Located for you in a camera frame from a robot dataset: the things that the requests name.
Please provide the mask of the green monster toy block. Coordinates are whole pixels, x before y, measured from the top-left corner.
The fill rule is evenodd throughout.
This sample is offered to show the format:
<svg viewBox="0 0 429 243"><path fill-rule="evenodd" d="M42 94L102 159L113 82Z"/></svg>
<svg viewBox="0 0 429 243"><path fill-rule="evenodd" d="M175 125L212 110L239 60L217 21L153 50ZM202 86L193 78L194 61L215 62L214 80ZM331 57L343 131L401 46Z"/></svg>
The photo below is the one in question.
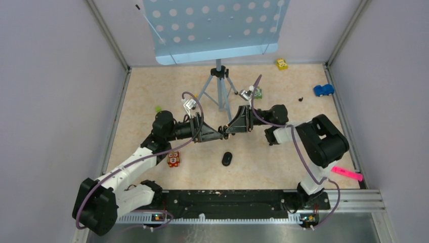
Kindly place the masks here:
<svg viewBox="0 0 429 243"><path fill-rule="evenodd" d="M259 87L254 89L253 94L254 94L255 99L262 99L262 97L263 97L262 90Z"/></svg>

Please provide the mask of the blue toy car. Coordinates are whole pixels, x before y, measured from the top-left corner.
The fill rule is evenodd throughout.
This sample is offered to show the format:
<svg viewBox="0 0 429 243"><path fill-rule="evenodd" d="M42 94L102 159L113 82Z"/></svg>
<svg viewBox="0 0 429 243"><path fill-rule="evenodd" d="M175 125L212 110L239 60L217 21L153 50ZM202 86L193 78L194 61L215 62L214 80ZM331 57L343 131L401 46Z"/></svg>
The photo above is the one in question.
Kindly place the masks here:
<svg viewBox="0 0 429 243"><path fill-rule="evenodd" d="M323 96L332 96L335 92L334 87L331 84L325 84L325 85L317 85L313 88L314 94L317 97L323 97Z"/></svg>

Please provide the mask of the yellow toy block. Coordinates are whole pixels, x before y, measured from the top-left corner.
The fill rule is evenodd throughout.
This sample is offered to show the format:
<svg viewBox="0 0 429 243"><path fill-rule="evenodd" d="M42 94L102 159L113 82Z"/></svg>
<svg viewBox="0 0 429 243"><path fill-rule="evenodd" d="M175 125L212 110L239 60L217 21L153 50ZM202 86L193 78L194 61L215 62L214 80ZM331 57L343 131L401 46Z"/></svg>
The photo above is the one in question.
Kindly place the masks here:
<svg viewBox="0 0 429 243"><path fill-rule="evenodd" d="M279 70L286 70L286 69L288 69L288 64L282 58L276 60L276 66L277 66L277 68Z"/></svg>

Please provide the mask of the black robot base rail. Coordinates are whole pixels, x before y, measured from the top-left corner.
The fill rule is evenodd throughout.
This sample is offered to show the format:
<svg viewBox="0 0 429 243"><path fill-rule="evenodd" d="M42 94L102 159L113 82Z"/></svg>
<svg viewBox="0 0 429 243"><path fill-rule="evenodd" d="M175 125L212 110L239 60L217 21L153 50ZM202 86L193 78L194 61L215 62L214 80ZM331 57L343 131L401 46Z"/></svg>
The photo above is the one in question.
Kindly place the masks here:
<svg viewBox="0 0 429 243"><path fill-rule="evenodd" d="M286 219L292 213L330 210L326 192L308 199L296 190L169 190L157 193L142 210L165 210L175 219L204 214L216 220Z"/></svg>

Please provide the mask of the red owl number block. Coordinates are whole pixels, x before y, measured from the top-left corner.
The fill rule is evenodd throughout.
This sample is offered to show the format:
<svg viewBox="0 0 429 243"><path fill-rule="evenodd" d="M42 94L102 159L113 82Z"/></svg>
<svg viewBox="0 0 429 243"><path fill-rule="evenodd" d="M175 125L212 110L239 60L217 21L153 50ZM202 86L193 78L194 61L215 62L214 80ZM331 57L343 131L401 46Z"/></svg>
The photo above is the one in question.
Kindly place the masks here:
<svg viewBox="0 0 429 243"><path fill-rule="evenodd" d="M167 164L170 168L178 167L180 164L180 152L179 151L172 151L168 153L167 155Z"/></svg>

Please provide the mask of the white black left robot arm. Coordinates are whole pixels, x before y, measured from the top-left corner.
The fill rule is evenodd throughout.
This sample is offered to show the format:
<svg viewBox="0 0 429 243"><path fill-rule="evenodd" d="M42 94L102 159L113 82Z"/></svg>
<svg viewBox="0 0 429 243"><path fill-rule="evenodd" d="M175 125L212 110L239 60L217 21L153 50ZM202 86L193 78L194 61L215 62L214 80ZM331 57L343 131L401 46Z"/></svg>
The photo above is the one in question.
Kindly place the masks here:
<svg viewBox="0 0 429 243"><path fill-rule="evenodd" d="M86 178L81 182L72 211L76 228L87 228L103 236L118 217L141 206L150 209L160 207L161 187L153 181L144 181L132 189L128 186L174 151L171 141L186 139L185 144L188 145L223 137L221 130L217 131L204 122L201 113L196 113L186 122L176 121L170 111L157 113L152 131L128 159L97 179Z"/></svg>

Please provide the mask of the earbuds case base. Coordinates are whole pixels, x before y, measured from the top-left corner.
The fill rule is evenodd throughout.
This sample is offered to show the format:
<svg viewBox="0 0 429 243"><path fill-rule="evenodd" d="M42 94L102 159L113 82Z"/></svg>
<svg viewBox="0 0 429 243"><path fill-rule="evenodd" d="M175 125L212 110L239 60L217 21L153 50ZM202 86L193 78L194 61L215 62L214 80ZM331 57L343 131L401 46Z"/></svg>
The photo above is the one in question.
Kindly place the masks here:
<svg viewBox="0 0 429 243"><path fill-rule="evenodd" d="M227 125L219 126L218 128L218 132L223 136L223 139L225 140L229 139L229 134L227 133L227 129L228 129Z"/></svg>

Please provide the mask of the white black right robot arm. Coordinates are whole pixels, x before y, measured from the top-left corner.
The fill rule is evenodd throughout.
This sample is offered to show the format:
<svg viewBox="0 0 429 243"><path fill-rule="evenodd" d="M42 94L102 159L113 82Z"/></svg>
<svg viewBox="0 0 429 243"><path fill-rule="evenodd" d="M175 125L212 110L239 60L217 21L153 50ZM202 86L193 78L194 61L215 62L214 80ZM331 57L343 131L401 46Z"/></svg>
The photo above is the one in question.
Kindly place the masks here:
<svg viewBox="0 0 429 243"><path fill-rule="evenodd" d="M296 201L300 207L309 209L317 202L317 194L324 189L331 169L349 151L350 144L324 114L298 126L288 122L285 105L274 105L269 110L241 105L235 117L219 127L219 132L227 139L231 134L251 132L255 126L269 125L264 131L269 145L292 141L307 171L297 186Z"/></svg>

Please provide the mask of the pink highlighter marker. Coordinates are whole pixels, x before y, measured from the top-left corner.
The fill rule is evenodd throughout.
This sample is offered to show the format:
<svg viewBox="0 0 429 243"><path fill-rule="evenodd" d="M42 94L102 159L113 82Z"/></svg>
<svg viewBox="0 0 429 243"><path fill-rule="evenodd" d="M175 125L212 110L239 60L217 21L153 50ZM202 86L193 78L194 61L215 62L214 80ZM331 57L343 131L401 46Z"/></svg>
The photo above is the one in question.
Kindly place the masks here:
<svg viewBox="0 0 429 243"><path fill-rule="evenodd" d="M361 174L356 173L356 172L352 172L352 171L349 171L349 170L346 170L346 169L338 167L338 166L334 166L331 169L331 171L334 172L334 173L337 173L339 175L342 175L342 176L345 176L345 177L357 180L359 182L363 181L363 176Z"/></svg>

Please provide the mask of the black earbuds charging case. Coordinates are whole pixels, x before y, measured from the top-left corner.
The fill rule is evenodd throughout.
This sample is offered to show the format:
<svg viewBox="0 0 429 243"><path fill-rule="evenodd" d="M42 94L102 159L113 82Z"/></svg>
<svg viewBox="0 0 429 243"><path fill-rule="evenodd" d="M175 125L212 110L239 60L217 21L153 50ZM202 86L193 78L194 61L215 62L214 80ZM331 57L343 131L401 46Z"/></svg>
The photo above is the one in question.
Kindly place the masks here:
<svg viewBox="0 0 429 243"><path fill-rule="evenodd" d="M225 152L222 158L222 165L229 166L231 164L233 154L231 152Z"/></svg>

